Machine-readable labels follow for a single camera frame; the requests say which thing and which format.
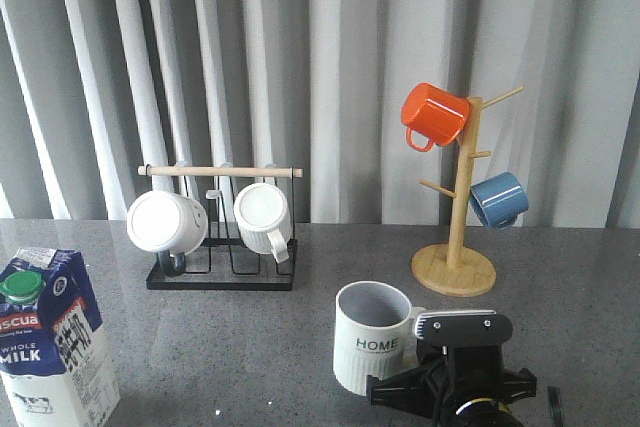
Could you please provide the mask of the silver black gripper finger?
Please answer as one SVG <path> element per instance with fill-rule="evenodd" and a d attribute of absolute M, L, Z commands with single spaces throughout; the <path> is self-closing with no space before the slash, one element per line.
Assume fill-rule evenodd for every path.
<path fill-rule="evenodd" d="M 511 338 L 513 326 L 494 310 L 439 310 L 420 313 L 412 333 L 431 346 L 500 346 Z"/>

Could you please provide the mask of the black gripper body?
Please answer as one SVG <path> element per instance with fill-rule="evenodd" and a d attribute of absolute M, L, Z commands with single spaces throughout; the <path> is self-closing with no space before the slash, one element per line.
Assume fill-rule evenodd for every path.
<path fill-rule="evenodd" d="M 499 345 L 436 348 L 416 342 L 418 365 L 380 380 L 367 378 L 367 397 L 423 417 L 433 426 L 521 426 L 509 406 L 534 397 L 537 378 L 503 366 Z"/>

